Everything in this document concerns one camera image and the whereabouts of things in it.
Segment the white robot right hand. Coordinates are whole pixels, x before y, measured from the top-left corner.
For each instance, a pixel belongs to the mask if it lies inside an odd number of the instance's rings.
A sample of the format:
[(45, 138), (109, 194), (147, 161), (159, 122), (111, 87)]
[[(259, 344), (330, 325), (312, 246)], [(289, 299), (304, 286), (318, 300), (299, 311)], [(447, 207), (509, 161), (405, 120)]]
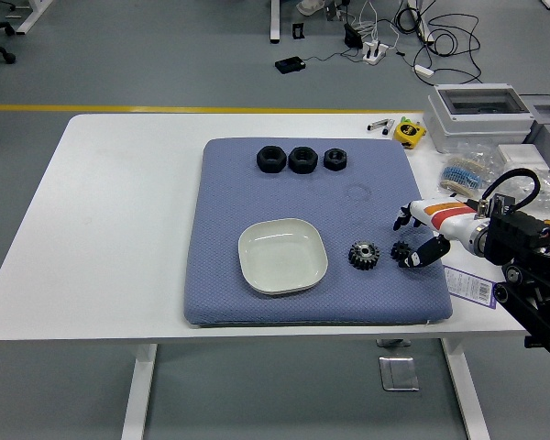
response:
[(458, 241), (472, 255), (481, 256), (479, 241), (487, 232), (489, 220), (477, 218), (477, 211), (456, 198), (438, 198), (412, 201), (401, 207), (393, 229), (398, 230), (409, 221), (414, 226), (428, 226), (437, 233), (399, 262), (401, 268), (428, 266), (450, 250), (450, 242)]

